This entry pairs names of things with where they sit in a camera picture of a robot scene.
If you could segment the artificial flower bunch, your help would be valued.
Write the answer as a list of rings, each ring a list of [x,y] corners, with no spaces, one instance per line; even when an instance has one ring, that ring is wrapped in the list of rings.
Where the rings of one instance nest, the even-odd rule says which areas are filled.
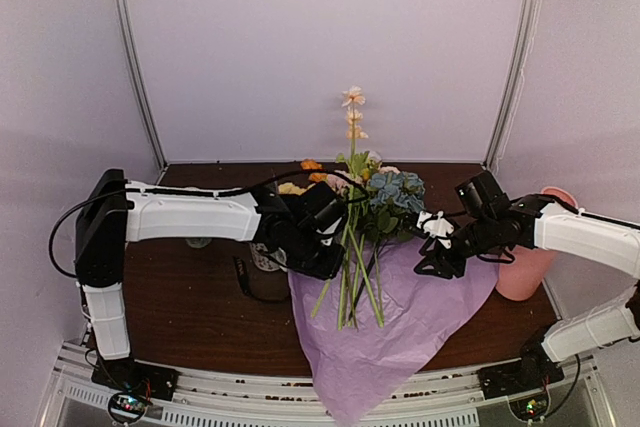
[[[346,254],[340,268],[338,328],[358,326],[363,295],[382,327],[382,250],[415,236],[416,216],[424,210],[424,182],[418,174],[387,165],[368,151],[339,155],[337,162],[346,169],[332,170],[312,159],[303,160],[300,167],[310,173],[311,186],[324,183],[347,202],[348,220],[340,230]]]

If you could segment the purple tissue paper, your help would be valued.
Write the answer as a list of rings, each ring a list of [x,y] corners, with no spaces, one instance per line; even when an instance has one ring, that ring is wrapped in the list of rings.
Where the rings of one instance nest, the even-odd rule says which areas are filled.
[[[340,281],[288,275],[296,329],[312,371],[314,390],[333,420],[352,426],[424,367],[467,323],[493,291],[498,268],[471,259],[451,280],[414,272],[423,242],[386,246],[380,257],[385,323],[368,297],[357,307],[358,326],[339,329]]]

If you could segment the peach poppy flower stem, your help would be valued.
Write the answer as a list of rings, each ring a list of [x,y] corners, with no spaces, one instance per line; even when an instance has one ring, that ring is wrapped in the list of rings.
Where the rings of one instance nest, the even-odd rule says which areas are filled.
[[[361,108],[366,103],[366,98],[361,87],[353,85],[342,92],[342,107],[346,109],[347,132],[349,141],[349,157],[346,160],[348,172],[354,181],[363,183],[363,172],[366,170],[367,153],[360,153],[357,143],[369,138],[368,133],[362,127],[364,115]]]

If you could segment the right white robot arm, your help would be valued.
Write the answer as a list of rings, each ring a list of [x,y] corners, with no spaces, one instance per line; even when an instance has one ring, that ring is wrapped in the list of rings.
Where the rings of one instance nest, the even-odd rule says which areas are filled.
[[[639,277],[639,227],[578,209],[556,196],[531,194],[515,200],[499,195],[493,201],[474,201],[466,208],[472,220],[460,227],[442,213],[420,213],[417,227],[425,243],[418,275],[443,279],[464,275],[466,262],[492,251],[509,254],[516,246],[571,254],[594,261],[633,279]],[[524,346],[513,366],[519,387],[535,387],[551,371],[551,363],[639,338],[639,289],[576,317],[551,325]]]

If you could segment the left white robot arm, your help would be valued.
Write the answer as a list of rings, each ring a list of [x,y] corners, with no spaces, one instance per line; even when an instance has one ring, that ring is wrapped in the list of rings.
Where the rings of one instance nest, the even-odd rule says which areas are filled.
[[[165,238],[227,239],[262,244],[285,256],[287,270],[334,278],[345,249],[337,241],[347,206],[330,187],[280,194],[273,181],[231,190],[149,185],[110,169],[76,219],[75,275],[84,292],[106,376],[123,391],[144,371],[131,358],[123,278],[128,244]]]

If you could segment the pink cylindrical vase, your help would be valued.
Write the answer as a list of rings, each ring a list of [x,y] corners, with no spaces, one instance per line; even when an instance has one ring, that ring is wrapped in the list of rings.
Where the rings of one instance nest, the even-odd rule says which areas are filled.
[[[512,253],[514,262],[500,265],[495,290],[508,300],[521,302],[531,298],[541,285],[556,252],[517,246]]]

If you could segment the white mug yellow inside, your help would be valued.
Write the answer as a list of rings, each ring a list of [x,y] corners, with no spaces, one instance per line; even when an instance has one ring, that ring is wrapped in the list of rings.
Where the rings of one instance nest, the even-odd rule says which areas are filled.
[[[253,263],[259,270],[267,273],[287,271],[286,254],[281,249],[271,252],[262,243],[250,243],[249,247]]]

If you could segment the white mug floral print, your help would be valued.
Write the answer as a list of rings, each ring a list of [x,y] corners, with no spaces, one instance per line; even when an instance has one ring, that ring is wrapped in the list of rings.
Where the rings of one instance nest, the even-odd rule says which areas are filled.
[[[203,249],[211,243],[211,238],[187,238],[186,244],[193,249]]]

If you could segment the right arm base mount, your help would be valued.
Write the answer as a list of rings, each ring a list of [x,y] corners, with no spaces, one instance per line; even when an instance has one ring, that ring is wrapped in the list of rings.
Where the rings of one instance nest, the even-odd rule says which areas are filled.
[[[538,371],[535,367],[525,367],[522,361],[484,367],[478,371],[484,398],[506,397],[510,412],[525,423],[541,421],[551,412],[549,388],[564,378],[563,370],[554,365]]]

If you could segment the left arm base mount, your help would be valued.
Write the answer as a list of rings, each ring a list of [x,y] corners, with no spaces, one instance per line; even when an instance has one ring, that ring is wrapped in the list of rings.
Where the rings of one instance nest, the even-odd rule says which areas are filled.
[[[136,364],[129,373],[96,368],[91,381],[114,390],[107,400],[109,416],[117,423],[132,424],[159,413],[158,401],[173,399],[178,377],[175,369]]]

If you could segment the left aluminium frame post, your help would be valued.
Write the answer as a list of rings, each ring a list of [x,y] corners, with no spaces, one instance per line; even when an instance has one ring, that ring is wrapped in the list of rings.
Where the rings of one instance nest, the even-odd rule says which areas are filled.
[[[149,97],[144,82],[141,63],[136,48],[130,9],[127,0],[114,0],[119,24],[120,36],[125,53],[125,63],[132,86],[135,103],[141,117],[143,130],[149,142],[156,168],[164,171],[168,167],[164,150],[149,103]]]

